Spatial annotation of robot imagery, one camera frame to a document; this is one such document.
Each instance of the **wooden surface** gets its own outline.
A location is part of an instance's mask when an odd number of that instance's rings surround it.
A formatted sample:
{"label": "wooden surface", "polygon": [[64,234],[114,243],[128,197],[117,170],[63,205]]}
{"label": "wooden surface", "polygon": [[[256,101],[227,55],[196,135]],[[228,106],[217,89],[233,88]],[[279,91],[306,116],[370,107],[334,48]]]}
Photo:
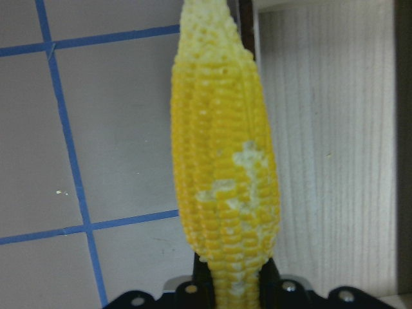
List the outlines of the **wooden surface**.
{"label": "wooden surface", "polygon": [[397,293],[393,3],[259,15],[282,192],[275,259],[321,295]]}

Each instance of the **white panel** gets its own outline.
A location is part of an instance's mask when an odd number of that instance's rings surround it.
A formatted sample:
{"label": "white panel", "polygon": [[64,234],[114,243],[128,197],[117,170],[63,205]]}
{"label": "white panel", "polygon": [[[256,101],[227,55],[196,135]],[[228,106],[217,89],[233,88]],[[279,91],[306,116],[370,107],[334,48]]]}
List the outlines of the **white panel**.
{"label": "white panel", "polygon": [[53,40],[178,24],[183,0],[45,0]]}
{"label": "white panel", "polygon": [[276,261],[323,295],[338,285],[396,292],[392,6],[260,15],[283,204]]}
{"label": "white panel", "polygon": [[109,301],[128,290],[158,299],[167,280],[192,274],[179,218],[97,230],[95,238]]}
{"label": "white panel", "polygon": [[0,68],[0,237],[82,224],[46,55]]}
{"label": "white panel", "polygon": [[86,235],[0,246],[2,308],[101,308]]}
{"label": "white panel", "polygon": [[253,0],[255,8],[260,12],[270,12],[291,8],[300,5],[316,5],[332,1],[353,1],[353,0]]}
{"label": "white panel", "polygon": [[412,294],[386,296],[382,297],[380,300],[396,309],[412,308]]}
{"label": "white panel", "polygon": [[170,78],[178,35],[57,51],[93,221],[176,209]]}
{"label": "white panel", "polygon": [[35,1],[0,1],[0,48],[43,42]]}

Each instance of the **metal bolt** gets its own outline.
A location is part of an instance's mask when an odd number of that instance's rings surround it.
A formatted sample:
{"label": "metal bolt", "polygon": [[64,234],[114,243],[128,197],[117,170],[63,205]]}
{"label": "metal bolt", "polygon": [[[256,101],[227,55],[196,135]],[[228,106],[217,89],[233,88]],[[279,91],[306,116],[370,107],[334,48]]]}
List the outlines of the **metal bolt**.
{"label": "metal bolt", "polygon": [[340,291],[338,296],[345,303],[352,303],[355,300],[355,296],[347,290]]}
{"label": "metal bolt", "polygon": [[132,299],[132,301],[130,303],[134,307],[139,307],[142,304],[144,304],[144,298],[143,297],[136,297],[136,298]]}
{"label": "metal bolt", "polygon": [[283,288],[283,290],[285,290],[287,292],[295,292],[296,291],[296,285],[295,285],[295,283],[293,283],[291,281],[285,281],[282,284],[282,288]]}
{"label": "metal bolt", "polygon": [[185,291],[188,294],[193,294],[198,291],[198,287],[196,285],[188,285],[185,287]]}

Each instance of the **gray tile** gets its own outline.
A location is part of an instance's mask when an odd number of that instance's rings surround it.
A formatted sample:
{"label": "gray tile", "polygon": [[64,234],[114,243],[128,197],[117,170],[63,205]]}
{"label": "gray tile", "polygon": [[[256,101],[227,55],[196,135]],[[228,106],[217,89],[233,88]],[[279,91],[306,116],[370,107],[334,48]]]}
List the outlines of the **gray tile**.
{"label": "gray tile", "polygon": [[81,224],[45,54],[0,68],[0,237]]}
{"label": "gray tile", "polygon": [[45,0],[53,39],[178,24],[183,0]]}
{"label": "gray tile", "polygon": [[192,272],[179,218],[97,230],[95,239],[109,300],[128,290],[157,299],[167,280]]}
{"label": "gray tile", "polygon": [[43,42],[35,1],[0,1],[0,47]]}
{"label": "gray tile", "polygon": [[170,78],[178,35],[57,51],[92,221],[176,208]]}
{"label": "gray tile", "polygon": [[2,308],[100,308],[84,234],[0,246]]}

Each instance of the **corn on the cob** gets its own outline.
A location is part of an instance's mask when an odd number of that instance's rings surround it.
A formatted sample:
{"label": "corn on the cob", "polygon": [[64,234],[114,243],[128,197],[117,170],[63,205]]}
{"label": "corn on the cob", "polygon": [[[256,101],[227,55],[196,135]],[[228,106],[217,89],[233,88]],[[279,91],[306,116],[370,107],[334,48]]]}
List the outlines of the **corn on the cob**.
{"label": "corn on the cob", "polygon": [[279,191],[262,87],[225,0],[185,0],[172,77],[176,194],[220,308],[259,308]]}

